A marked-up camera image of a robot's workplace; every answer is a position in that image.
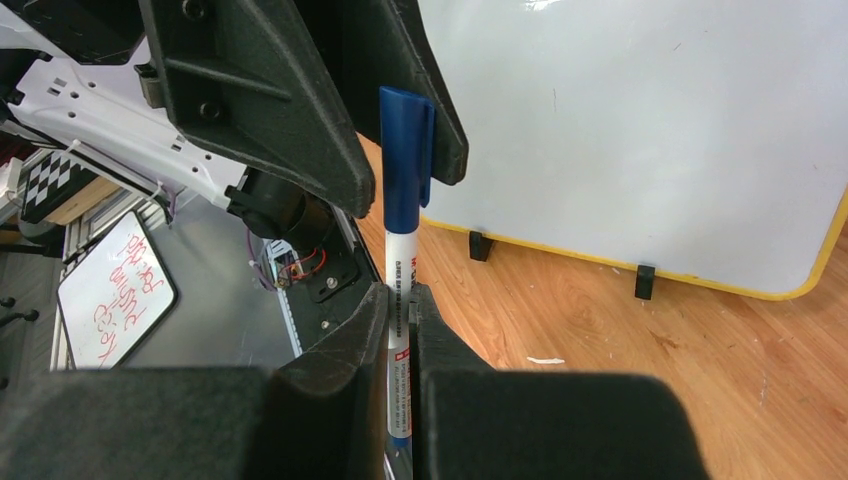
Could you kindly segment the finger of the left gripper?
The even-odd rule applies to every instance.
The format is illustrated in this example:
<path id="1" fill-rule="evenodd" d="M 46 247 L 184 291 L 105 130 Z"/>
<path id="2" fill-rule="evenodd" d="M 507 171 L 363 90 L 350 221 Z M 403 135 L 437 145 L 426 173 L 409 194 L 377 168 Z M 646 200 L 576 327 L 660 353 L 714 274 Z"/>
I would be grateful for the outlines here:
<path id="1" fill-rule="evenodd" d="M 375 176 L 291 1 L 144 1 L 164 107 L 192 144 L 366 216 Z"/>
<path id="2" fill-rule="evenodd" d="M 469 144 L 424 29 L 419 3 L 300 1 L 300 13 L 355 129 L 379 143 L 378 89 L 427 98 L 435 109 L 431 177 L 465 178 Z"/>

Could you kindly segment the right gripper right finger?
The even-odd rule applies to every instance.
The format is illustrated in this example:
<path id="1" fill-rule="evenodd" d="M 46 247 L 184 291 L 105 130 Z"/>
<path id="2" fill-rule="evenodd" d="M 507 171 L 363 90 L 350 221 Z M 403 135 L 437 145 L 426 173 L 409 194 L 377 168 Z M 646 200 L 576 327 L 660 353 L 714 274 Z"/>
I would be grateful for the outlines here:
<path id="1" fill-rule="evenodd" d="M 412 293 L 417 479 L 705 479 L 685 409 L 633 373 L 498 370 Z"/>

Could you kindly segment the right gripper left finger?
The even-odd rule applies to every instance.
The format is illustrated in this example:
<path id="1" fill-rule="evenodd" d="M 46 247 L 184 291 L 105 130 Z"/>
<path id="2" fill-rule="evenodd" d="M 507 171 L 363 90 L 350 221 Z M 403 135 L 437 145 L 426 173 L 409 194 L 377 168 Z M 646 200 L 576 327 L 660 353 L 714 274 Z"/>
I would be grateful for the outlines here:
<path id="1" fill-rule="evenodd" d="M 1 414 L 5 479 L 380 479 L 389 294 L 288 365 L 56 372 Z"/>

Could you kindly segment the white blue whiteboard marker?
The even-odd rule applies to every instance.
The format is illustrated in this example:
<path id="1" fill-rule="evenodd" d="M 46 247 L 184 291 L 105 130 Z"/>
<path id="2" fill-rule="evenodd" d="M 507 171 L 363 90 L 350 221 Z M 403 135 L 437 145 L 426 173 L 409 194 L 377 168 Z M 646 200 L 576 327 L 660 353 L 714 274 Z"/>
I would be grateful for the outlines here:
<path id="1" fill-rule="evenodd" d="M 387 432 L 396 449 L 412 438 L 410 304 L 416 283 L 417 232 L 385 234 L 385 283 L 390 291 L 387 360 Z"/>

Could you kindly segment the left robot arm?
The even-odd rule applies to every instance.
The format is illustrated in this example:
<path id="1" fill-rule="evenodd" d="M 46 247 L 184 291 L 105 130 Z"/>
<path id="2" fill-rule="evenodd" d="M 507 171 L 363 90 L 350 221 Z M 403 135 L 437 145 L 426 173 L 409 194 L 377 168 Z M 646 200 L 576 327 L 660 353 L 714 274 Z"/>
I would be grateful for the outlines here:
<path id="1" fill-rule="evenodd" d="M 366 216 L 382 88 L 429 100 L 426 180 L 468 140 L 415 1 L 5 1 L 1 118 L 167 204 L 185 187 L 263 239 Z"/>

